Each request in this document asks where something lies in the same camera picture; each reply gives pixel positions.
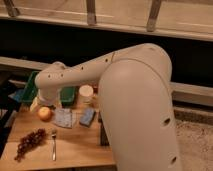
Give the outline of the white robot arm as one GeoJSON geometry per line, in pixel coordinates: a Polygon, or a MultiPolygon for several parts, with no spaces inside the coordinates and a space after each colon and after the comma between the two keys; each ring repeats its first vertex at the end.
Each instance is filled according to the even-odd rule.
{"type": "Polygon", "coordinates": [[[63,87],[96,84],[118,171],[182,171],[171,74],[168,54],[151,43],[117,50],[74,67],[55,62],[35,78],[37,103],[57,103],[63,87]]]}

